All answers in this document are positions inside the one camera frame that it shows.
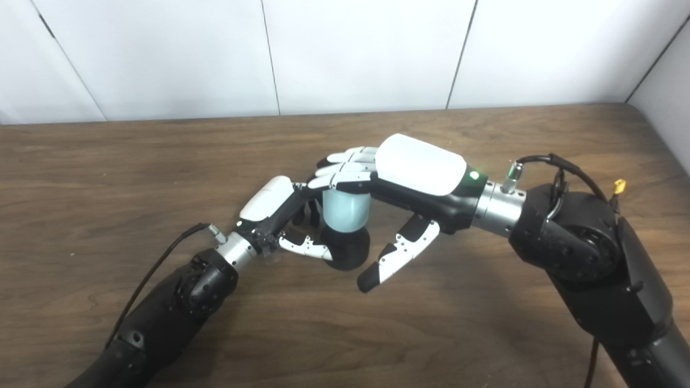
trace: robot finger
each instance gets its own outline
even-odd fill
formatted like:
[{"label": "robot finger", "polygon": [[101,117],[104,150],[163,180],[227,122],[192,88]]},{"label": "robot finger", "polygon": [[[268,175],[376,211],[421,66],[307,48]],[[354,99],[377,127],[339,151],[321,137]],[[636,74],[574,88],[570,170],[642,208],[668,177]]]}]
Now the robot finger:
[{"label": "robot finger", "polygon": [[333,259],[333,256],[326,245],[315,244],[309,235],[294,229],[288,229],[283,235],[281,235],[278,239],[278,244],[286,251],[290,251],[298,255],[310,256],[312,258],[324,260]]},{"label": "robot finger", "polygon": [[386,281],[405,264],[416,258],[439,235],[438,222],[415,214],[397,233],[396,242],[388,244],[379,260],[357,278],[357,286],[363,293]]},{"label": "robot finger", "polygon": [[346,193],[368,193],[371,187],[371,174],[369,172],[348,171],[322,175],[307,183],[311,190],[328,190],[336,188]]},{"label": "robot finger", "polygon": [[343,153],[330,154],[326,159],[317,163],[317,167],[321,168],[329,164],[345,162],[373,163],[376,151],[378,151],[377,147],[350,148]]},{"label": "robot finger", "polygon": [[366,173],[376,171],[376,164],[369,162],[347,162],[347,163],[336,163],[330,166],[322,167],[316,170],[314,175],[316,177],[322,177],[324,175],[330,175],[335,173]]}]

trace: connector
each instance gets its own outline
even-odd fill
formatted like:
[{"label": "connector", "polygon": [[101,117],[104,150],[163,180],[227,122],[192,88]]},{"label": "connector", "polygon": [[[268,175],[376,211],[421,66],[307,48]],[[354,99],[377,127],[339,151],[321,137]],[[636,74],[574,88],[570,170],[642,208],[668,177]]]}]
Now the connector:
[{"label": "connector", "polygon": [[501,191],[505,194],[513,194],[515,188],[518,186],[518,180],[522,175],[522,169],[524,164],[519,162],[513,162],[510,170],[508,170],[508,175],[506,175],[506,180],[503,181],[503,186],[501,186]]}]

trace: cable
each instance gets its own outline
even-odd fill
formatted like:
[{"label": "cable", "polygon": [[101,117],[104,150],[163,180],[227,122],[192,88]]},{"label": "cable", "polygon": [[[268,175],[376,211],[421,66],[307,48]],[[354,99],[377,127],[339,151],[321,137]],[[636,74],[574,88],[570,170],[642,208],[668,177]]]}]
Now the cable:
[{"label": "cable", "polygon": [[562,168],[565,171],[568,171],[569,173],[579,177],[585,184],[587,184],[587,186],[589,186],[592,192],[594,192],[594,195],[596,195],[599,199],[606,203],[609,202],[609,199],[606,197],[602,189],[596,184],[596,182],[594,182],[594,180],[589,175],[584,173],[584,171],[582,171],[580,167],[576,164],[573,164],[556,154],[550,153],[548,155],[530,155],[526,157],[521,157],[515,162],[522,164],[531,162],[544,162],[546,164]]},{"label": "cable", "polygon": [[[548,155],[529,155],[526,157],[521,157],[518,160],[515,161],[515,163],[533,163],[533,162],[544,162],[546,164],[550,164],[552,166],[556,166],[559,168],[559,173],[563,170],[568,171],[569,173],[579,177],[589,188],[592,190],[594,195],[597,196],[600,200],[606,202],[607,204],[610,204],[609,199],[606,197],[602,189],[594,182],[594,180],[584,173],[580,169],[580,167],[576,164],[573,164],[562,157],[550,153]],[[555,179],[554,179],[554,184],[556,181],[559,179],[559,173],[556,173]],[[591,353],[589,354],[589,368],[587,369],[587,377],[584,380],[584,388],[590,388],[592,385],[592,380],[594,379],[594,372],[597,367],[597,354],[599,352],[599,341],[597,341],[596,338],[592,339],[592,350]]]},{"label": "cable", "polygon": [[137,300],[137,296],[139,296],[139,293],[141,293],[141,290],[144,289],[144,286],[146,286],[146,283],[148,282],[149,279],[151,279],[151,276],[153,276],[153,273],[158,269],[161,264],[163,264],[163,261],[165,261],[166,258],[172,253],[173,249],[182,242],[182,240],[186,239],[187,237],[193,235],[194,233],[198,231],[202,231],[206,228],[208,228],[210,224],[202,224],[198,223],[191,228],[187,229],[186,231],[182,232],[179,237],[172,242],[172,244],[166,249],[165,252],[163,252],[163,255],[153,264],[151,269],[148,270],[148,273],[144,276],[143,279],[141,279],[141,282],[139,283],[139,286],[134,290],[134,293],[130,297],[129,301],[127,301],[127,304],[125,305],[125,308],[122,310],[120,313],[120,316],[117,318],[117,321],[115,322],[115,327],[112,328],[112,332],[108,336],[108,340],[106,341],[106,349],[110,346],[110,343],[112,340],[115,338],[115,335],[117,334],[117,331],[120,329],[120,325],[122,324],[122,321],[125,319],[127,316],[127,313],[129,310],[132,308],[132,305],[134,304],[135,300]]},{"label": "cable", "polygon": [[584,380],[584,388],[592,386],[594,379],[594,371],[597,367],[597,353],[599,352],[599,341],[596,338],[592,339],[592,350],[589,354],[589,368],[587,368],[587,378]]}]

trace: white cover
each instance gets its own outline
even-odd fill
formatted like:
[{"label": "white cover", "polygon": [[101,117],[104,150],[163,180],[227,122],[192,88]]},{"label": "white cover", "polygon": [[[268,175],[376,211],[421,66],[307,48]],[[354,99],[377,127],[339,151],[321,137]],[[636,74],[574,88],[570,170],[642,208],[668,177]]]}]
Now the white cover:
[{"label": "white cover", "polygon": [[462,156],[396,133],[376,152],[379,178],[431,195],[449,194],[467,169]]},{"label": "white cover", "polygon": [[274,177],[244,205],[239,216],[249,221],[264,220],[275,213],[294,192],[290,178],[284,175]]}]

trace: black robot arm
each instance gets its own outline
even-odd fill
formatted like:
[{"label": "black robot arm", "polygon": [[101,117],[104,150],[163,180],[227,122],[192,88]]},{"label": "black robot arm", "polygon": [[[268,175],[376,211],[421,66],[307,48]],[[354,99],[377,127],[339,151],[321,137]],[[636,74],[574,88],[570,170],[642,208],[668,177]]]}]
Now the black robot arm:
[{"label": "black robot arm", "polygon": [[98,359],[66,388],[144,387],[177,359],[235,290],[238,277],[216,250],[198,253],[151,290]]},{"label": "black robot arm", "polygon": [[[615,202],[578,166],[553,154],[524,157],[501,184],[459,155],[403,135],[362,149],[370,154],[366,159],[326,158],[317,166],[321,178],[310,186],[371,193],[414,215],[359,276],[361,291],[388,280],[438,233],[474,226],[506,237],[523,261],[546,271],[630,388],[690,388],[690,349],[673,322],[668,288],[630,224],[617,216]],[[554,183],[517,190],[531,162],[557,167]],[[564,172],[593,194],[569,192]]]},{"label": "black robot arm", "polygon": [[[239,272],[249,261],[289,244],[282,230],[295,216],[299,218],[309,199],[302,185],[293,184],[287,177],[275,177],[242,209],[227,237],[209,224],[199,224],[183,233],[157,265],[192,230],[209,226],[220,244],[197,253],[156,285],[116,323],[103,353],[66,388],[144,387],[161,368],[179,357],[220,308],[235,290]],[[308,247],[330,257],[324,245],[310,243]]]},{"label": "black robot arm", "polygon": [[606,349],[630,388],[690,387],[690,348],[666,284],[632,226],[588,193],[564,193],[547,220],[551,185],[527,191],[509,242],[544,269],[575,321]]}]

